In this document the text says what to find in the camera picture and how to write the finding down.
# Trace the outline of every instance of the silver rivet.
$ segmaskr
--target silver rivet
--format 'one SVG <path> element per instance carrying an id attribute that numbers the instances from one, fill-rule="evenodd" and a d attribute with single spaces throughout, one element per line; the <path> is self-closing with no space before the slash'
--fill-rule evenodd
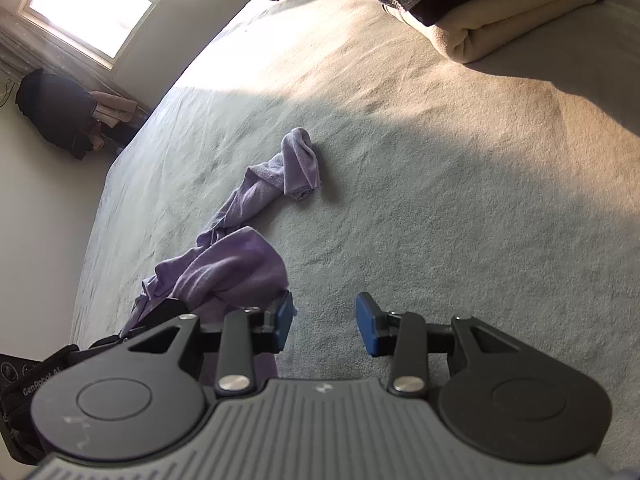
<path id="1" fill-rule="evenodd" d="M 403 375 L 394 379 L 394 390 L 404 394 L 414 394 L 424 388 L 424 381 L 420 377 Z"/>
<path id="2" fill-rule="evenodd" d="M 225 375 L 218 381 L 218 386 L 226 392 L 239 392 L 251 386 L 251 381 L 245 375 Z"/>

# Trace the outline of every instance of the cable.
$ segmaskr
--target cable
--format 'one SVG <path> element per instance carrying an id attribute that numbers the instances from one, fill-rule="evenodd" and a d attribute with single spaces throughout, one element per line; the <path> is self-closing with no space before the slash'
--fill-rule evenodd
<path id="1" fill-rule="evenodd" d="M 0 103 L 0 108 L 2 108 L 7 101 L 9 100 L 9 97 L 11 97 L 11 92 L 14 91 L 14 87 L 15 87 L 15 82 L 13 82 L 11 84 L 11 88 L 9 88 L 9 82 L 6 83 L 6 86 L 4 87 L 4 97 L 2 98 L 2 102 Z"/>

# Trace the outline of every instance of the gray bedspread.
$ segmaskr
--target gray bedspread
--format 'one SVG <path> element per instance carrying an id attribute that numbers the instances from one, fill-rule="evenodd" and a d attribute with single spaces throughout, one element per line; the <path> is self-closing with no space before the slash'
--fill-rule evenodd
<path id="1" fill-rule="evenodd" d="M 374 0 L 254 0 L 111 168 L 73 340 L 117 332 L 154 263 L 302 126 L 322 188 L 254 222 L 299 309 L 281 373 L 384 376 L 356 330 L 361 290 L 433 322 L 474 314 L 600 381 L 614 403 L 601 456 L 638 467 L 639 96 L 640 0 L 576 10 L 469 66 Z"/>

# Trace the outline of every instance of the crumpled purple cloth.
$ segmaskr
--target crumpled purple cloth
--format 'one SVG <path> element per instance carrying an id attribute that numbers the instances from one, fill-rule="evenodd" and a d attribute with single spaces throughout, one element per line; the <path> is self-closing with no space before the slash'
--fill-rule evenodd
<path id="1" fill-rule="evenodd" d="M 155 275 L 142 281 L 142 294 L 120 335 L 170 296 L 183 300 L 204 323 L 222 321 L 235 308 L 266 307 L 288 287 L 287 271 L 275 249 L 242 224 L 279 195 L 302 200 L 318 186 L 318 160 L 309 134 L 295 128 L 282 139 L 281 152 L 247 168 L 242 184 L 198 236 L 196 247 L 160 262 Z M 215 356 L 206 356 L 203 374 L 209 379 L 214 361 Z M 258 380 L 276 376 L 271 355 L 258 356 L 255 367 Z"/>
<path id="2" fill-rule="evenodd" d="M 174 278 L 175 286 L 170 289 L 170 294 L 157 294 L 159 285 L 166 286 L 166 282 L 175 276 L 174 272 L 179 270 L 180 275 Z M 170 295 L 184 301 L 201 322 L 213 323 L 222 322 L 226 314 L 238 308 L 266 308 L 289 286 L 282 258 L 251 227 L 243 227 L 209 247 L 193 248 L 183 256 L 161 262 L 156 266 L 154 278 L 143 282 L 147 294 L 150 291 L 155 293 L 153 299 L 140 295 L 121 335 L 126 335 Z M 216 365 L 216 355 L 205 355 L 200 375 L 202 384 L 213 384 Z M 254 368 L 259 383 L 278 375 L 272 354 L 256 356 Z"/>
<path id="3" fill-rule="evenodd" d="M 210 225 L 216 240 L 242 227 L 281 194 L 303 200 L 320 184 L 309 134 L 294 128 L 284 136 L 282 150 L 271 160 L 246 169 L 242 184 L 213 216 Z"/>

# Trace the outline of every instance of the wall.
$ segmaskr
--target wall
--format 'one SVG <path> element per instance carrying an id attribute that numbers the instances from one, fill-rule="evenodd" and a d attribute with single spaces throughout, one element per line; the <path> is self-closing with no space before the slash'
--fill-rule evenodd
<path id="1" fill-rule="evenodd" d="M 15 12 L 21 0 L 0 0 Z M 112 81 L 155 107 L 180 74 L 249 0 L 160 0 L 112 71 Z"/>
<path id="2" fill-rule="evenodd" d="M 42 360 L 68 344 L 104 179 L 113 161 L 82 162 L 48 144 L 14 99 L 0 108 L 0 352 Z M 25 468 L 0 442 L 0 472 Z"/>

